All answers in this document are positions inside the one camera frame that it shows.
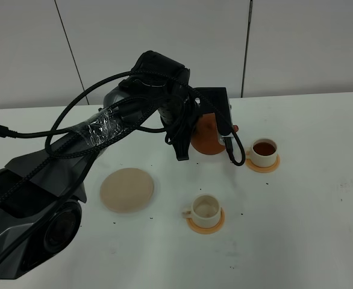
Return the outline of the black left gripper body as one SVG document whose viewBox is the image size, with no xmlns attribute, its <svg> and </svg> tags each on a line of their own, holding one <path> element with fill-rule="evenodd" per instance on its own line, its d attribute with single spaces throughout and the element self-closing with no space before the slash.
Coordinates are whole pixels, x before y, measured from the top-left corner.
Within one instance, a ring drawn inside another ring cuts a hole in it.
<svg viewBox="0 0 353 289">
<path fill-rule="evenodd" d="M 195 128 L 198 119 L 203 115 L 202 106 L 196 99 L 201 98 L 198 89 L 182 87 L 178 92 L 168 92 L 166 88 L 158 88 L 158 97 L 165 100 L 158 108 L 162 124 L 166 129 L 165 142 L 174 145 L 187 137 Z"/>
</svg>

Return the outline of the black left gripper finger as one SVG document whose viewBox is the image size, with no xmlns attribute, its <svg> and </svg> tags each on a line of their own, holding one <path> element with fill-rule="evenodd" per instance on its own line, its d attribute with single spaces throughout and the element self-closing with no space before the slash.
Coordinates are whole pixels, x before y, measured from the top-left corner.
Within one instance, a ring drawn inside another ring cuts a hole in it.
<svg viewBox="0 0 353 289">
<path fill-rule="evenodd" d="M 178 132 L 173 139 L 172 146 L 177 160 L 189 160 L 189 147 L 192 139 L 193 128 L 187 126 Z"/>
</svg>

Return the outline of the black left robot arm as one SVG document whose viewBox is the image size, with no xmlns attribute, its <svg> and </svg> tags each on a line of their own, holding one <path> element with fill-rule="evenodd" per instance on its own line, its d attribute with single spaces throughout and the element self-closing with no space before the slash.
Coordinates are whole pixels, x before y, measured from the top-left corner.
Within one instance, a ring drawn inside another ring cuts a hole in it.
<svg viewBox="0 0 353 289">
<path fill-rule="evenodd" d="M 190 70 L 154 51 L 119 73 L 116 88 L 88 120 L 29 133 L 45 138 L 41 151 L 13 158 L 0 170 L 0 280 L 17 279 L 74 239 L 86 201 L 84 179 L 97 157 L 160 114 L 165 141 L 180 161 L 189 157 L 198 120 Z"/>
</svg>

